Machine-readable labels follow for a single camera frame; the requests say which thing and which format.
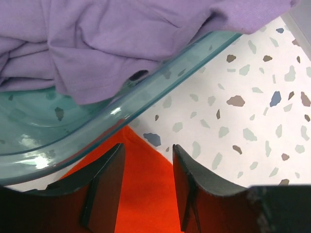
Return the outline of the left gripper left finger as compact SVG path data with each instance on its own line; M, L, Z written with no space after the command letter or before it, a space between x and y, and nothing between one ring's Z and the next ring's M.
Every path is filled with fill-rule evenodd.
M48 185L56 195L49 233L113 233L125 167L124 144Z

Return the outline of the orange t shirt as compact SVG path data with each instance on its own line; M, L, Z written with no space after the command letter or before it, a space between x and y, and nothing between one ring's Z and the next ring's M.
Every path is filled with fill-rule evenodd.
M98 159L117 143L125 145L125 169L115 231L178 233L180 222L173 166L125 126L70 169L70 175Z

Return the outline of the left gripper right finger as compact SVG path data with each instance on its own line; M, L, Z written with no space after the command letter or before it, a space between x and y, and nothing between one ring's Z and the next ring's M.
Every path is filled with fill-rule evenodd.
M180 145L173 145L173 175L180 229L184 233L237 233L236 194L246 189L195 161Z

